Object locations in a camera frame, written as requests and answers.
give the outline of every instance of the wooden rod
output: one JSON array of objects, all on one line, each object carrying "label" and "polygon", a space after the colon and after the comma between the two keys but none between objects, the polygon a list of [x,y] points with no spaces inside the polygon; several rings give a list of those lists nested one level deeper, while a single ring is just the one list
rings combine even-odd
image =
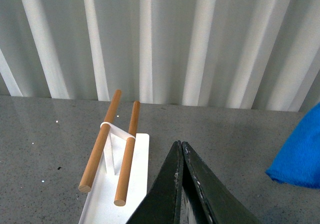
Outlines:
[{"label": "wooden rod", "polygon": [[[138,128],[138,118],[139,118],[139,111],[140,111],[140,103],[135,101],[133,104],[132,115],[130,120],[129,126],[129,133],[134,137],[137,134]],[[114,204],[119,207],[123,207],[127,201],[127,193],[128,193],[128,186],[129,186],[129,179],[130,179],[130,172],[131,172],[131,165],[132,159],[134,156],[134,149],[135,149],[135,138],[128,138],[126,140],[119,181],[116,187],[116,193],[114,198]]]},{"label": "wooden rod", "polygon": [[[115,119],[115,115],[117,113],[117,108],[120,102],[121,90],[117,89],[115,94],[113,95],[111,104],[104,118],[104,122],[112,123]],[[82,179],[80,181],[80,185],[78,187],[80,192],[88,193],[91,191],[92,184],[94,183],[94,179],[97,173],[97,169],[99,166],[99,162],[105,148],[106,140],[110,131],[110,125],[103,124],[100,128],[99,134],[96,138],[93,150],[89,157],[88,163],[84,170]]]}]

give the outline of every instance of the gray countertop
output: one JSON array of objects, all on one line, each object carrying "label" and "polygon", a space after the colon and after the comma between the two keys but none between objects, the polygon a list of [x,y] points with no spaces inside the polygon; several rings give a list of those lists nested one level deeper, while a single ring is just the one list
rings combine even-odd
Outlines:
[{"label": "gray countertop", "polygon": [[[0,223],[78,223],[87,197],[78,185],[108,106],[0,96]],[[121,103],[114,124],[127,130],[131,109]],[[265,174],[303,115],[142,104],[148,190],[172,143],[188,141],[263,223],[320,223],[319,190],[277,184]]]}]

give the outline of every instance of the white stand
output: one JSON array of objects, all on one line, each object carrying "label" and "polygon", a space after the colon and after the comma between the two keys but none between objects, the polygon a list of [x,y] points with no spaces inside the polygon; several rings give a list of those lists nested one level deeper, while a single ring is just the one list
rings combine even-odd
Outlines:
[{"label": "white stand", "polygon": [[149,135],[137,133],[126,205],[114,204],[129,133],[110,124],[98,170],[80,218],[80,224],[125,224],[147,194]]}]

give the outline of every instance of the blue microfiber cloth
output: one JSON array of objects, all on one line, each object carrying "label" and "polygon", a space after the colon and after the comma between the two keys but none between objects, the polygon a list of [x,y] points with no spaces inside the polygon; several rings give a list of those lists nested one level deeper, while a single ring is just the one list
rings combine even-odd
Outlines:
[{"label": "blue microfiber cloth", "polygon": [[265,173],[279,183],[320,188],[320,103],[302,118]]}]

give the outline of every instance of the white corrugated wall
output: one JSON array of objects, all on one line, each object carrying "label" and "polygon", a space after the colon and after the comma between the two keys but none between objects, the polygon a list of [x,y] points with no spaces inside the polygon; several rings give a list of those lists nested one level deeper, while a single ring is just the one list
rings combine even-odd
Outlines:
[{"label": "white corrugated wall", "polygon": [[320,0],[0,0],[0,94],[308,111]]}]

